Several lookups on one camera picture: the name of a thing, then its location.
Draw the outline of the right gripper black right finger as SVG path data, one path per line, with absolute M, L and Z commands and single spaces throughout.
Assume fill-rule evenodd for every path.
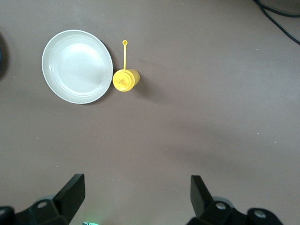
M 195 217 L 192 225 L 246 225 L 247 216 L 238 212 L 233 204 L 223 197 L 213 197 L 201 176 L 192 175 L 190 200 Z

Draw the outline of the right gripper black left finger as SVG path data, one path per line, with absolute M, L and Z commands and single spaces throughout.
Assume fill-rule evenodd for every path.
M 85 199 L 83 174 L 75 174 L 52 198 L 35 202 L 15 215 L 15 225 L 68 225 Z

